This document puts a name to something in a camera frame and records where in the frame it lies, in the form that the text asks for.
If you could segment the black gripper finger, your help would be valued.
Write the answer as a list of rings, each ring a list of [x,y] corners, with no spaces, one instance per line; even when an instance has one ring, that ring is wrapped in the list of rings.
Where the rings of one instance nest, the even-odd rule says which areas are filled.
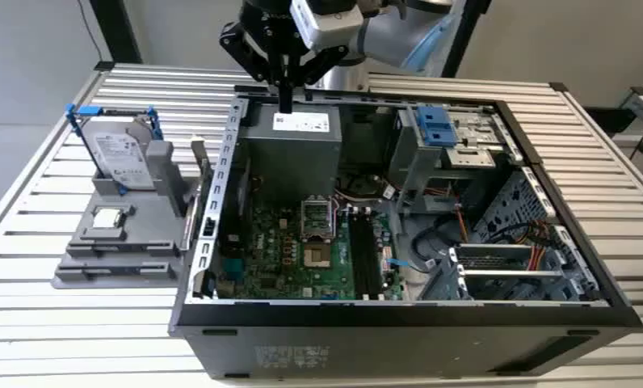
[[[302,52],[294,51],[288,55],[286,69],[286,113],[292,113],[292,95],[296,87],[311,85],[328,73],[347,55],[346,45],[326,48],[312,59],[300,64]]]
[[[255,28],[251,38],[256,46],[266,52],[264,57],[252,48],[246,39],[246,25],[240,22],[227,23],[219,37],[219,42],[228,55],[240,67],[259,81],[266,81],[278,89],[279,112],[286,113],[286,72],[283,54],[275,44],[274,29],[264,25]]]

